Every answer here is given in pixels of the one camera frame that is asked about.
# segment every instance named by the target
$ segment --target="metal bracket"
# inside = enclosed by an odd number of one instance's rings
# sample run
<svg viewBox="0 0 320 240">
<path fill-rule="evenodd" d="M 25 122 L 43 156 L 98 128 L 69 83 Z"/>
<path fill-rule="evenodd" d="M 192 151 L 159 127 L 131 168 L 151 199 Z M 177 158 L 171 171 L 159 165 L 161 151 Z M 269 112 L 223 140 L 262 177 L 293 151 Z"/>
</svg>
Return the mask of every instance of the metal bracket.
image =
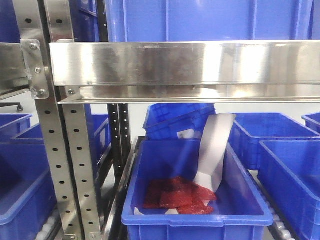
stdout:
<svg viewBox="0 0 320 240">
<path fill-rule="evenodd" d="M 49 87 L 41 54 L 40 42 L 36 39 L 22 39 L 21 49 L 27 69 L 31 96 L 33 99 L 49 98 Z"/>
<path fill-rule="evenodd" d="M 63 236 L 62 240 L 78 240 L 76 235 L 66 234 Z"/>
</svg>

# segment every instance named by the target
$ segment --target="stainless steel shelf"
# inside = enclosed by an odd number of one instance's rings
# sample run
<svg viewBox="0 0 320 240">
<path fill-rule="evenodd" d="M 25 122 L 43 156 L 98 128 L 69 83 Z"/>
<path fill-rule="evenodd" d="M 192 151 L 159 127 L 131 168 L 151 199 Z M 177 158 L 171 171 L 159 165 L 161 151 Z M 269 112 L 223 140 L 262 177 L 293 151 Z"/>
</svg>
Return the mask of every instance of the stainless steel shelf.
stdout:
<svg viewBox="0 0 320 240">
<path fill-rule="evenodd" d="M 0 43 L 0 100 L 23 93 L 29 80 L 18 43 Z"/>
<path fill-rule="evenodd" d="M 92 86 L 59 104 L 320 102 L 318 84 Z"/>
<path fill-rule="evenodd" d="M 319 102 L 320 41 L 51 43 L 60 104 Z"/>
</svg>

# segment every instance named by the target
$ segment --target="white paper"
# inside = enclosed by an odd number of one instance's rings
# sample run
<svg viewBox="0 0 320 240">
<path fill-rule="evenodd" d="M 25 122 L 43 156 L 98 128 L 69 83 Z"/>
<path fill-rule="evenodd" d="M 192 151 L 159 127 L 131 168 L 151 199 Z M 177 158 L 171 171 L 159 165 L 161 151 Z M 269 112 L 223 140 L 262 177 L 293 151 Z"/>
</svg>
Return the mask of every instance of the white paper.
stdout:
<svg viewBox="0 0 320 240">
<path fill-rule="evenodd" d="M 179 214 L 177 209 L 169 209 L 168 211 L 166 211 L 166 213 L 164 215 L 177 215 Z"/>
<path fill-rule="evenodd" d="M 139 211 L 139 209 L 138 208 L 134 208 L 134 215 L 144 215 L 143 213 L 141 213 L 140 211 Z"/>
<path fill-rule="evenodd" d="M 210 115 L 204 127 L 194 182 L 213 192 L 222 180 L 225 151 L 235 118 L 230 113 Z"/>
</svg>

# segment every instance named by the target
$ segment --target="perforated metal upright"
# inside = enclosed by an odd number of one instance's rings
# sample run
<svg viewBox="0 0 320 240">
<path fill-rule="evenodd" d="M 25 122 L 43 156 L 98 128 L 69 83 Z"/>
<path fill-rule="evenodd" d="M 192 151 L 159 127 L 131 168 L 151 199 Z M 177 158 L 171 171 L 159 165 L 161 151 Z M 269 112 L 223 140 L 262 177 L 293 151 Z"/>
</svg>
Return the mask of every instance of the perforated metal upright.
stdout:
<svg viewBox="0 0 320 240">
<path fill-rule="evenodd" d="M 61 95 L 54 87 L 42 0 L 14 0 L 30 90 L 43 132 L 65 239 L 84 240 Z"/>
</svg>

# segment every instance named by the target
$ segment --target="white label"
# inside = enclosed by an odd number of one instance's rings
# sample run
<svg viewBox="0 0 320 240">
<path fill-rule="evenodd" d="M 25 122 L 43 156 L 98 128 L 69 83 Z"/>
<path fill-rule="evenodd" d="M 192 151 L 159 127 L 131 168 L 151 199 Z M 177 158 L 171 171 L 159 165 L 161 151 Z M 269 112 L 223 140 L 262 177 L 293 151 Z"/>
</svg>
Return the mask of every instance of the white label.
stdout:
<svg viewBox="0 0 320 240">
<path fill-rule="evenodd" d="M 177 133 L 179 139 L 201 139 L 201 132 L 195 131 L 193 129 L 187 129 L 184 131 L 179 131 Z"/>
</svg>

